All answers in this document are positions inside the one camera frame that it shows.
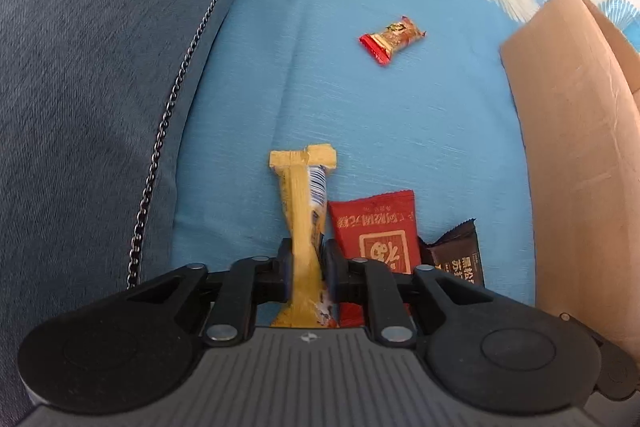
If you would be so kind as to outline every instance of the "chain link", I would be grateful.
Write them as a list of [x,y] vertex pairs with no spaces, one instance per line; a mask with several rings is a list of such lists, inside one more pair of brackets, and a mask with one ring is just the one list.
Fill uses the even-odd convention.
[[129,269],[127,271],[127,289],[133,288],[140,281],[140,263],[142,261],[142,241],[145,235],[146,219],[149,213],[149,205],[151,204],[151,196],[154,191],[154,185],[156,183],[156,174],[158,172],[158,162],[160,161],[160,153],[162,150],[162,144],[166,136],[166,130],[169,127],[171,116],[175,107],[175,102],[178,99],[178,93],[180,92],[180,86],[184,81],[184,75],[187,73],[193,54],[198,47],[198,42],[207,27],[207,22],[213,13],[213,9],[216,6],[218,0],[212,0],[204,14],[204,17],[200,21],[200,25],[196,31],[196,34],[191,39],[191,44],[184,54],[182,64],[178,75],[175,77],[174,85],[169,93],[169,97],[164,105],[164,112],[158,125],[158,133],[156,134],[156,141],[154,142],[154,151],[151,155],[151,164],[149,165],[148,176],[145,180],[145,189],[142,191],[142,199],[140,200],[140,206],[138,213],[136,214],[136,225],[133,228],[133,236],[131,237],[131,249],[129,250]]

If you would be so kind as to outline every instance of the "cardboard box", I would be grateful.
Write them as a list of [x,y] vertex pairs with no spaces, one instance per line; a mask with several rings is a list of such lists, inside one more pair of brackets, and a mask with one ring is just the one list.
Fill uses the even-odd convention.
[[536,305],[640,362],[640,58],[589,0],[504,43],[533,207]]

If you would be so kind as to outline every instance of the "black snack package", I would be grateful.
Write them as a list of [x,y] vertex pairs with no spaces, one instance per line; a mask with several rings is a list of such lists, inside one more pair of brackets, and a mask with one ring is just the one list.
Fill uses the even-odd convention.
[[430,245],[418,238],[420,259],[460,279],[484,287],[475,219],[461,223]]

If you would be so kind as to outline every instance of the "yellow snack bar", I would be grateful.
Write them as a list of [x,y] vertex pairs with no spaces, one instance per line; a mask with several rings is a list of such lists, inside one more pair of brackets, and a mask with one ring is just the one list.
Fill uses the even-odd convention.
[[271,151],[269,166],[280,178],[282,209],[293,243],[291,300],[271,326],[335,326],[318,255],[326,221],[326,177],[337,166],[335,149],[325,143],[302,151]]

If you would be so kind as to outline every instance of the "blue fan-shaped pattern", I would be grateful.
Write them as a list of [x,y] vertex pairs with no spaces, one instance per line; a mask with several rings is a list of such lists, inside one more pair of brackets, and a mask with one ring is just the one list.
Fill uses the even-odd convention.
[[598,7],[640,52],[640,11],[628,0],[606,0]]

